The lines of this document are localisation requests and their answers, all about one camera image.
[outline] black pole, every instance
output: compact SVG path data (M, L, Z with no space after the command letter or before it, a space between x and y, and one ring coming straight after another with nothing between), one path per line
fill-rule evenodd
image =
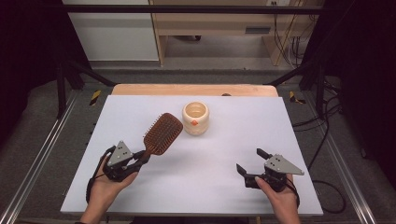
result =
M79 72L85 73L86 75L93 77L94 79L102 82L103 84L107 85L108 87L114 87L117 84L119 84L119 83L112 82L105 77L100 76L99 74L93 72L90 68L87 68L79 63L70 61L69 64L70 64L70 66L72 66L73 68L78 70Z
M306 62L303 63L302 65L300 65L299 67L291 70L290 72L288 72L286 75L277 78L276 80L269 82L269 83L264 83L262 85L271 85L271 86L278 86L280 84L282 84L283 82L291 79L292 77L295 77L297 75L301 75L306 73L307 71L309 71L310 69L312 69L312 62Z
M66 93L64 86L64 73L62 71L62 64L59 63L56 68L56 83L58 86L58 115L59 119L66 110Z
M44 9L83 13L215 13L322 15L338 8L323 7L250 7L250 6L184 6L184 5L43 5Z
M323 96L324 96L324 70L323 65L318 68L318 84L317 84L317 100L316 100L316 110L320 119L323 117Z

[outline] gray floor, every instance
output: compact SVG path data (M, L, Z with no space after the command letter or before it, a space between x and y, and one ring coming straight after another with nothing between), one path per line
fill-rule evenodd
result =
M290 65L283 63L273 67L268 58L264 44L260 38L215 37L203 36L197 42L190 36L177 36L169 40L165 65L147 62L93 62L92 66L101 75L117 82L124 83L249 83L262 84L274 80L287 73ZM82 91L69 91L68 95L76 95L76 103L60 135L51 148L43 167L38 171L34 186L25 199L18 215L20 223L55 223L62 220L71 223L78 219L59 212L85 146L90 140L90 132L94 129L106 95L111 88L83 76L86 86ZM309 101L311 91L300 91L299 78L293 78L277 87L278 93L284 98L290 115L291 123L304 121L315 116L309 104L298 104L290 101L290 91L294 91L297 99ZM89 105L95 90L102 90L96 105ZM326 92L326 98L332 94ZM56 84L48 83L34 89L29 97L29 105L10 139L0 151L0 173L2 183L0 194L0 211L5 211L18 187L22 183L35 156L46 141L52 126L56 122L57 98ZM382 175L375 161L361 157L361 145L356 134L342 114L335 114L330 121L331 137L337 150L342 154L354 181L361 190L364 201L375 217L376 223L396 223L396 192ZM296 132L299 146L305 162L309 163L322 138L320 128L305 132ZM325 144L318 154L310 172L313 179L332 183L346 197L346 210L341 214L325 212L323 217L302 217L304 223L364 223L359 218L357 208L348 191L347 183L343 183L340 171L332 156L332 145ZM323 207L334 210L341 206L341 198L334 189L315 184L318 197ZM128 217L111 216L112 220L127 220ZM262 223L276 223L274 217L262 218Z

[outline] desk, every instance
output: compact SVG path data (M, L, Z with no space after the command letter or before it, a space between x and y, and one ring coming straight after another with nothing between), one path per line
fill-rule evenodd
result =
M243 89L255 92L255 96L245 96ZM220 96L225 91L233 96ZM79 215L84 211L85 201L76 199L84 198L87 181L107 148L123 140L132 152L143 149L142 135L161 113L181 119L182 106L199 100L211 111L206 133L193 136L183 131L163 155L152 156L109 213L222 217L273 214L264 194L245 188L243 177L236 172L239 163L249 173L262 173L264 160L256 155L256 148L261 147L268 153L282 154L303 169L305 175L294 178L301 197L299 213L322 215L283 99L276 96L273 87L252 85L116 86L107 97L61 212Z
M284 2L281 7L317 6L314 0L273 1ZM204 5L204 6L271 6L269 0L149 0L151 5ZM287 52L289 38L301 36L306 39L315 27L308 15L270 14L189 14L189 13L153 13L154 34L157 42L160 64L163 65L167 37L169 35L258 35L267 47L273 65L278 66ZM279 35L276 44L274 37Z

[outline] hairbrush bristles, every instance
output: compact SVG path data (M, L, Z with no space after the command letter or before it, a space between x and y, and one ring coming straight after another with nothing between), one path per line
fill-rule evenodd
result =
M164 113L150 127L144 137L148 154L162 155L183 130L183 124L175 116Z

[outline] white cabinet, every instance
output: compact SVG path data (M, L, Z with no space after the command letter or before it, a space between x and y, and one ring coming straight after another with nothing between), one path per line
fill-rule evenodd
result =
M146 0L63 0L76 5L148 5ZM90 61L158 61L148 13L69 13Z

